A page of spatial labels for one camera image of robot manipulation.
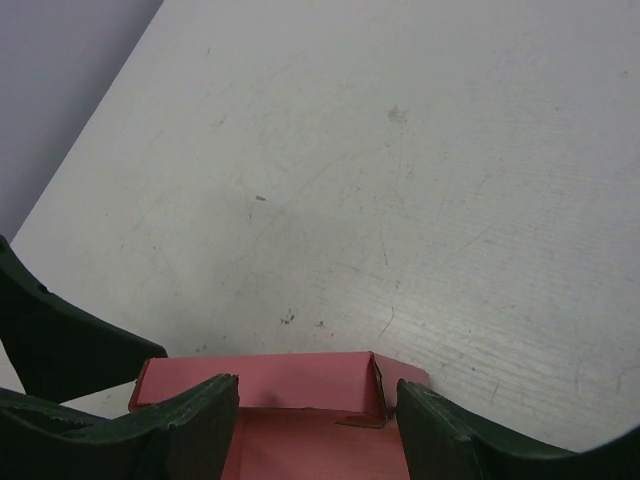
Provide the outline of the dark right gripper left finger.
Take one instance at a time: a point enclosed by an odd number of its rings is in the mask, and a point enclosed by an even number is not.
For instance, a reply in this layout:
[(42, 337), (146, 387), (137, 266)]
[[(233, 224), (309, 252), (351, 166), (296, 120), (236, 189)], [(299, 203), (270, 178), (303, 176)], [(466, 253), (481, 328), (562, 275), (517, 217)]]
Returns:
[(239, 409), (238, 379), (212, 377), (115, 419), (4, 389), (4, 479), (219, 479)]

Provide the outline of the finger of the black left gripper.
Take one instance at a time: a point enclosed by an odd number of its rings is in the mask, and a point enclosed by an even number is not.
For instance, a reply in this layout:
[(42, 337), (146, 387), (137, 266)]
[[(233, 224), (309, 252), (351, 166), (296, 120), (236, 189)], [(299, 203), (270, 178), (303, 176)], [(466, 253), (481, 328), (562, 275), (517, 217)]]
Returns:
[(1, 240), (1, 342), (28, 395), (64, 403), (135, 380), (161, 345), (50, 292)]

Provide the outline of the pink paper box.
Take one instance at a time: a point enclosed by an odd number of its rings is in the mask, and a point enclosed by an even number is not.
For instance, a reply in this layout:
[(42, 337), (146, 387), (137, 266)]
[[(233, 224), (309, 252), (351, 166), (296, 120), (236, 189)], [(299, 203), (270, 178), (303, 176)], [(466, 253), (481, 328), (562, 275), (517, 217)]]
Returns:
[(224, 373), (239, 380), (239, 413), (223, 478), (408, 478), (396, 388), (427, 384), (421, 368), (371, 351), (151, 359), (129, 408)]

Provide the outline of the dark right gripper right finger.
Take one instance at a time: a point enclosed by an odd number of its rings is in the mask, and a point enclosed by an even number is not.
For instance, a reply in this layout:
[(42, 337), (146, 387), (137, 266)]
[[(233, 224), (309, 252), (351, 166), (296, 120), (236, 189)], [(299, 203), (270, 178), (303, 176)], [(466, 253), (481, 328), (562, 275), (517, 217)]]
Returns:
[(535, 440), (427, 386), (397, 384), (396, 419), (411, 479), (637, 479), (639, 429), (584, 452)]

